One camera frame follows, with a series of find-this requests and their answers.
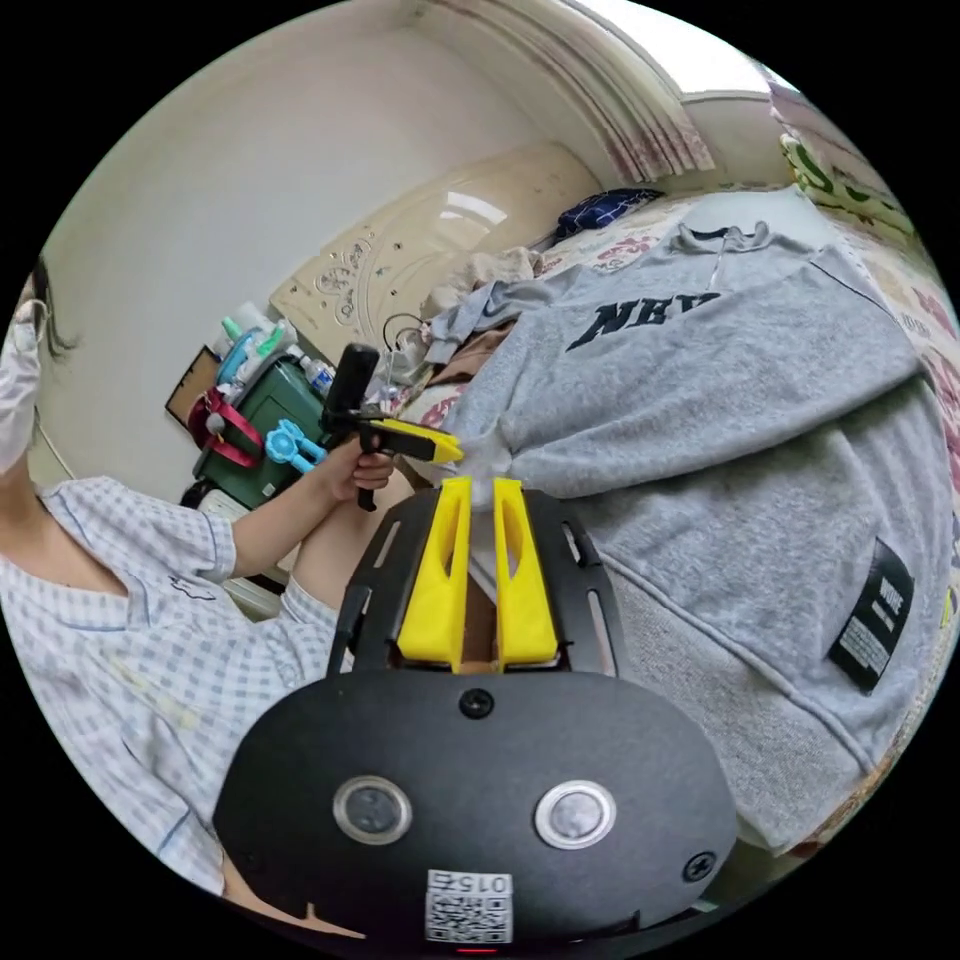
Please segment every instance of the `face mask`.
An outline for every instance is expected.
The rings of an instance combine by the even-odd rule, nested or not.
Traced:
[[[0,474],[7,473],[30,448],[34,407],[40,392],[40,340],[46,307],[31,300],[20,307],[7,329],[0,354]]]

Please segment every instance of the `water bottle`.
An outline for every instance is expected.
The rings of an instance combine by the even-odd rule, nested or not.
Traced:
[[[307,383],[325,397],[330,391],[330,384],[333,383],[333,371],[322,361],[313,360],[310,357],[304,357],[300,361]]]

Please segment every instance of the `green storage box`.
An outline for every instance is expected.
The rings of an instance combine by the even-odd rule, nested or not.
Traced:
[[[311,389],[303,371],[289,357],[280,357],[265,365],[233,405],[264,439],[280,420],[292,420],[308,439],[321,446],[329,439],[320,430],[323,399]],[[224,440],[254,453],[246,437],[229,424]],[[216,484],[248,510],[256,509],[300,476],[289,464],[274,463],[266,454],[262,454],[256,467],[241,467],[212,450],[203,451],[193,475],[198,480]]]

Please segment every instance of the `bag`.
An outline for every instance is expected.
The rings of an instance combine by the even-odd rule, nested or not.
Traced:
[[[227,424],[239,430],[256,447],[257,456],[224,440]],[[197,397],[187,417],[187,430],[201,450],[210,450],[240,467],[255,467],[263,458],[263,438],[248,420],[230,406],[216,387]]]

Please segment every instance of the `bed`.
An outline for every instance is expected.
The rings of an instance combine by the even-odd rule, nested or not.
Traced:
[[[457,172],[371,215],[304,264],[271,298],[335,361],[350,339],[383,348],[400,329],[415,326],[429,291],[477,250],[536,247],[542,253],[540,270],[547,276],[576,264],[615,271],[650,250],[705,199],[743,205],[751,197],[767,203],[773,195],[789,195],[808,201],[810,229],[820,231],[820,240],[838,243],[885,302],[930,371],[950,451],[953,517],[947,519],[953,524],[954,562],[936,655],[926,666],[920,696],[874,772],[789,854],[774,858],[745,845],[717,878],[712,896],[716,902],[792,869],[828,842],[872,795],[910,742],[939,686],[955,647],[960,605],[960,328],[949,298],[909,220],[889,198],[878,199],[876,191],[866,196],[856,190],[843,194],[831,182],[832,171],[823,161],[811,173],[807,166],[811,152],[797,149],[803,143],[795,129],[785,127],[781,145],[795,179],[795,186],[786,191],[723,184],[708,197],[702,192],[673,193],[638,206],[603,229],[586,230],[556,244],[547,239],[556,216],[596,192],[596,181],[562,147],[538,145],[497,163]],[[519,178],[521,189],[506,187],[508,178]],[[837,202],[840,194],[846,202]],[[472,213],[464,196],[480,201],[472,204]],[[462,221],[465,216],[459,232],[451,233],[444,221]],[[467,388],[445,384],[424,389],[420,383],[401,391],[391,412],[412,423],[439,427]],[[425,470],[421,479],[430,483],[437,478]]]
[[[805,193],[799,186],[788,191]],[[725,192],[740,195],[753,191],[729,185]],[[771,192],[781,193],[779,188]],[[702,194],[673,195],[655,200],[628,213],[612,225],[585,231],[550,247],[544,252],[543,272],[548,275],[575,264],[600,270],[617,270],[655,245],[680,218],[703,200]],[[888,224],[871,221],[869,216],[851,215],[848,210],[818,206],[817,217],[848,253],[851,260],[869,278],[903,331],[909,337],[936,385],[948,445],[954,481],[955,559],[950,588],[944,597],[943,618],[937,638],[937,655],[928,664],[923,693],[897,734],[881,765],[863,781],[853,794],[805,843],[778,858],[777,865],[756,863],[757,852],[746,854],[750,869],[774,875],[782,872],[798,858],[812,855],[829,841],[863,805],[894,765],[919,725],[936,692],[957,637],[957,608],[960,596],[960,342],[958,326],[949,298],[929,257],[916,237],[898,236]],[[416,396],[406,398],[401,417],[426,426],[442,426],[468,384],[428,387]]]

